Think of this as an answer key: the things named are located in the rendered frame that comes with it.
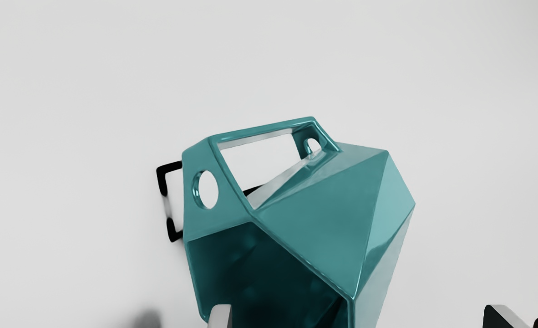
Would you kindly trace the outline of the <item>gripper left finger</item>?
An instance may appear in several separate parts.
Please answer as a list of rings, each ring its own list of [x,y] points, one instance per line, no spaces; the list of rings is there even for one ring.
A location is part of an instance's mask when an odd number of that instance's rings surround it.
[[[211,309],[208,328],[233,328],[232,306],[217,304]]]

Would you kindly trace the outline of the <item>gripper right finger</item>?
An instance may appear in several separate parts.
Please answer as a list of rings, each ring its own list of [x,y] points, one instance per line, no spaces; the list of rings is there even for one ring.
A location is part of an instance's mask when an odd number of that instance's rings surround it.
[[[538,318],[529,325],[506,305],[486,305],[483,328],[538,328]]]

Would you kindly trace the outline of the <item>teal faceted mug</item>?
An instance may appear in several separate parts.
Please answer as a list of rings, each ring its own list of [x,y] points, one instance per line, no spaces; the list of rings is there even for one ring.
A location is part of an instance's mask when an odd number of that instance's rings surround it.
[[[282,135],[299,162],[246,195],[221,152]],[[229,305],[232,328],[376,328],[416,205],[388,151],[308,117],[207,137],[182,164],[202,320]]]

